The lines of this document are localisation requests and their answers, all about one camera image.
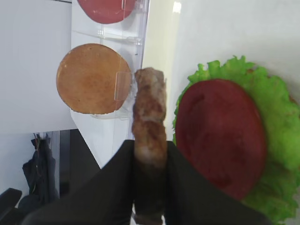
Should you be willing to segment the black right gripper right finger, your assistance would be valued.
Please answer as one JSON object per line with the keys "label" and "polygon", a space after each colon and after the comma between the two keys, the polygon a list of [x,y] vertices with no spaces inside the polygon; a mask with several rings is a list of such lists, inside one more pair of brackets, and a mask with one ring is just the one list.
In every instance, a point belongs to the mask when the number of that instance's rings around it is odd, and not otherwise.
{"label": "black right gripper right finger", "polygon": [[167,225],[270,225],[262,213],[214,187],[168,141],[165,223]]}

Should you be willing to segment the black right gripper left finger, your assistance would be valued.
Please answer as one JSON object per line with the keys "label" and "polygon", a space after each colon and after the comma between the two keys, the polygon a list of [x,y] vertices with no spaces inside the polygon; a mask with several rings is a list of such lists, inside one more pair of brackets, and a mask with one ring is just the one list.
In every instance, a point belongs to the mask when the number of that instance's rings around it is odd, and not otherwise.
{"label": "black right gripper left finger", "polygon": [[29,214],[24,225],[128,225],[134,199],[134,141],[77,191]]}

